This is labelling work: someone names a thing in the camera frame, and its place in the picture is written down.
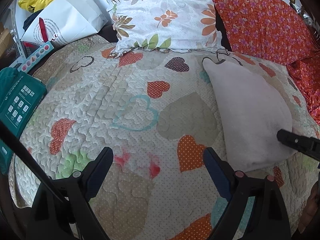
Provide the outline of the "person's right hand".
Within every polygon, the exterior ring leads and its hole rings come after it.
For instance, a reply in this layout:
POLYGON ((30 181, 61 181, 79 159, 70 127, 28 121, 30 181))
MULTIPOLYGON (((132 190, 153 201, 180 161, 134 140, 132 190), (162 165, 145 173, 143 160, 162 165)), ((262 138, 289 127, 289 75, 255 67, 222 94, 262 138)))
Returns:
POLYGON ((317 201, 319 199, 318 194, 318 182, 315 182, 311 189, 310 196, 308 197, 308 200, 306 202, 306 206, 303 209, 302 215, 300 217, 299 223, 298 223, 298 231, 299 233, 303 233, 306 227, 310 224, 312 221, 314 215, 317 212, 318 205, 317 201))

